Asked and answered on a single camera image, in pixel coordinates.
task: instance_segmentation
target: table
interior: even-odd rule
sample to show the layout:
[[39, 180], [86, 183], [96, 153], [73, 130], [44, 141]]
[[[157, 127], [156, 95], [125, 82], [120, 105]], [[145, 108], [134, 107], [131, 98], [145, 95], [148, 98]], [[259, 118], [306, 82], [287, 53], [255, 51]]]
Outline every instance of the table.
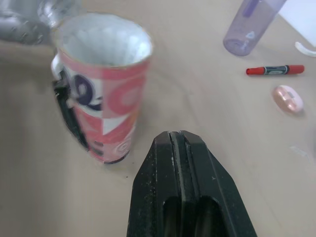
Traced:
[[[104, 166], [63, 124], [51, 88], [48, 47], [0, 43], [0, 236], [126, 236], [133, 179], [155, 136], [200, 135], [231, 174], [259, 237], [316, 232], [315, 59], [277, 17], [246, 57], [222, 45], [241, 0], [91, 0], [89, 10], [148, 29], [155, 53], [130, 156]], [[249, 67], [304, 64], [296, 77], [245, 75]], [[305, 113], [291, 117], [271, 97], [293, 87]]]

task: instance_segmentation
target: purple water bottle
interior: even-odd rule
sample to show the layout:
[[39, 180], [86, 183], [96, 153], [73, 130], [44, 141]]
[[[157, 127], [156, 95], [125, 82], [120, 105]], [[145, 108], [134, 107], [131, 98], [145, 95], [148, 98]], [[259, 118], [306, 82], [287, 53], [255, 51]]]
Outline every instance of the purple water bottle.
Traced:
[[225, 48], [237, 56], [248, 55], [286, 0], [244, 0], [224, 38]]

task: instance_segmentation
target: letter q print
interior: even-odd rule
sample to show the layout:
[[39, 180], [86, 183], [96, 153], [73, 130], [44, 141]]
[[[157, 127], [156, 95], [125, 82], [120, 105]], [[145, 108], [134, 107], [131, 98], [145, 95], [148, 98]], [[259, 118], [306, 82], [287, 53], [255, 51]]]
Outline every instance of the letter q print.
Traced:
[[95, 97], [95, 88], [93, 84], [82, 75], [75, 75], [72, 80], [72, 89], [75, 90], [76, 101], [83, 106], [100, 111], [102, 110], [102, 97], [96, 98], [97, 104], [91, 104], [93, 98]]

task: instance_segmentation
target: pink paper cup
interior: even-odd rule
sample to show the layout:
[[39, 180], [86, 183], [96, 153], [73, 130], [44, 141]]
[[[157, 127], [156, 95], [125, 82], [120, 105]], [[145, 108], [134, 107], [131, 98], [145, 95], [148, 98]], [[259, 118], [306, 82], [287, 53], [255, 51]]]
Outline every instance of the pink paper cup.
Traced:
[[90, 153], [104, 163], [122, 160], [130, 150], [153, 45], [132, 21], [87, 13], [55, 32], [56, 78], [63, 70], [75, 101], [76, 117]]

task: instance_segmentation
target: pink oval object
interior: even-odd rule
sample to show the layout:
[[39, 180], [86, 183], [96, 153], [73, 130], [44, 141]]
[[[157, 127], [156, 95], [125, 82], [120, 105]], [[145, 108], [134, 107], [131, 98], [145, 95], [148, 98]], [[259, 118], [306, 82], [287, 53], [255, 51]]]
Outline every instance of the pink oval object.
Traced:
[[279, 85], [272, 96], [276, 104], [285, 112], [296, 114], [303, 109], [304, 103], [299, 94], [290, 86]]

